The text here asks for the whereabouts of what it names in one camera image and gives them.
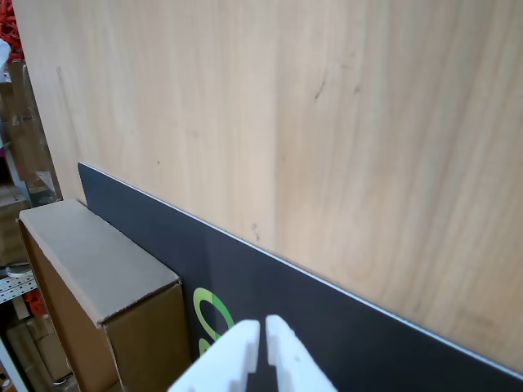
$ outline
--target wooden panel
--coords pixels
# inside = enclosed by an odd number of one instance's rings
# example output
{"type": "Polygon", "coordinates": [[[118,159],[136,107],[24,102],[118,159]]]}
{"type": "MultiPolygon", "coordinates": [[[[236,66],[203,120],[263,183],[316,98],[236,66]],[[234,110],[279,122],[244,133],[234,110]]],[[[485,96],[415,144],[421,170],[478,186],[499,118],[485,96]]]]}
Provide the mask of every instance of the wooden panel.
{"type": "Polygon", "coordinates": [[[523,371],[523,2],[15,0],[82,160],[523,371]]]}

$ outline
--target brown cardboard box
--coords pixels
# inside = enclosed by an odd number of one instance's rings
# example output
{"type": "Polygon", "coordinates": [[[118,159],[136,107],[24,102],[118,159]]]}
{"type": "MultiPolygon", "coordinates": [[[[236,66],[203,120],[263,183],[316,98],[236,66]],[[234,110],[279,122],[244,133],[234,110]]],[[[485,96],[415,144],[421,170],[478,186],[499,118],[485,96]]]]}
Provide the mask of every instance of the brown cardboard box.
{"type": "Polygon", "coordinates": [[[52,379],[49,377],[46,366],[29,334],[27,326],[21,323],[8,329],[6,334],[31,386],[37,392],[54,391],[52,379]]]}
{"type": "Polygon", "coordinates": [[[11,303],[15,308],[15,312],[19,320],[23,320],[30,316],[29,311],[27,310],[27,305],[25,304],[24,298],[22,296],[16,296],[12,298],[11,303]]]}
{"type": "Polygon", "coordinates": [[[52,334],[55,332],[52,327],[51,318],[49,314],[44,314],[43,316],[34,316],[28,319],[26,322],[29,333],[34,341],[39,341],[44,336],[52,334]]]}
{"type": "Polygon", "coordinates": [[[31,194],[49,188],[61,198],[27,66],[17,61],[7,68],[11,82],[0,83],[0,117],[7,125],[16,170],[31,194]]]}
{"type": "Polygon", "coordinates": [[[29,208],[25,196],[14,185],[0,185],[0,265],[25,259],[16,219],[29,208]]]}
{"type": "Polygon", "coordinates": [[[190,366],[174,272],[74,200],[24,211],[20,227],[82,392],[164,392],[190,366]]]}
{"type": "Polygon", "coordinates": [[[64,349],[55,333],[44,336],[36,342],[36,346],[53,381],[58,381],[71,373],[64,349]]]}

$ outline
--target green printed graphic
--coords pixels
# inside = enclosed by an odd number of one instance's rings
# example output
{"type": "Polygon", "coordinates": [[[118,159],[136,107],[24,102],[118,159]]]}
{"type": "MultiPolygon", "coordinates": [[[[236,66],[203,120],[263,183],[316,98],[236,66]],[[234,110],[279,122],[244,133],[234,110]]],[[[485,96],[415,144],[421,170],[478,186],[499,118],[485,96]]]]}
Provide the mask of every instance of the green printed graphic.
{"type": "Polygon", "coordinates": [[[207,349],[210,347],[209,342],[205,339],[200,339],[198,341],[198,348],[199,348],[199,356],[201,357],[202,354],[207,351],[207,349]]]}
{"type": "MultiPolygon", "coordinates": [[[[206,290],[202,287],[198,287],[196,290],[194,290],[193,294],[193,304],[194,304],[194,310],[196,311],[196,315],[198,316],[198,320],[202,324],[203,329],[206,333],[209,334],[209,336],[215,341],[220,338],[220,335],[214,331],[211,326],[205,321],[205,318],[203,317],[202,310],[200,309],[200,303],[201,301],[207,301],[214,305],[216,309],[221,313],[223,318],[226,320],[228,329],[231,329],[233,325],[235,325],[235,322],[233,321],[232,317],[229,314],[229,311],[227,310],[226,306],[223,305],[223,302],[220,301],[220,298],[212,294],[209,290],[206,290]]],[[[208,349],[211,345],[205,340],[200,339],[198,343],[199,347],[199,354],[200,356],[205,352],[206,349],[208,349]]]]}

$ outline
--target black sign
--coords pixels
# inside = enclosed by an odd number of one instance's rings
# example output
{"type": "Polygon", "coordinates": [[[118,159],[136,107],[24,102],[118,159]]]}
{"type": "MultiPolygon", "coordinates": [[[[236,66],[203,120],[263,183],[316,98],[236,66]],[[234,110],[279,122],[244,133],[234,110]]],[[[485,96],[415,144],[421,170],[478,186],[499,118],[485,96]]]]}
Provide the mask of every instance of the black sign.
{"type": "Polygon", "coordinates": [[[515,372],[101,171],[78,169],[89,209],[181,276],[194,359],[234,323],[261,322],[248,390],[277,390],[263,332],[269,314],[288,323],[339,390],[523,390],[515,372]]]}

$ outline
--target box flap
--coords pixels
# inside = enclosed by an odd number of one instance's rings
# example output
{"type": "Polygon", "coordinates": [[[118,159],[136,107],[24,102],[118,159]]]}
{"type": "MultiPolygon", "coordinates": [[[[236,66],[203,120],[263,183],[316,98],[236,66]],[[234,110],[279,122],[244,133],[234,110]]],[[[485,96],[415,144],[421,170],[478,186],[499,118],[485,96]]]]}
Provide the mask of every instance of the box flap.
{"type": "Polygon", "coordinates": [[[122,392],[122,386],[120,385],[120,382],[117,382],[111,386],[106,392],[122,392]]]}
{"type": "Polygon", "coordinates": [[[164,392],[190,366],[179,284],[118,314],[104,329],[125,392],[164,392]]]}
{"type": "Polygon", "coordinates": [[[178,276],[76,200],[24,210],[20,219],[98,327],[178,276]]]}

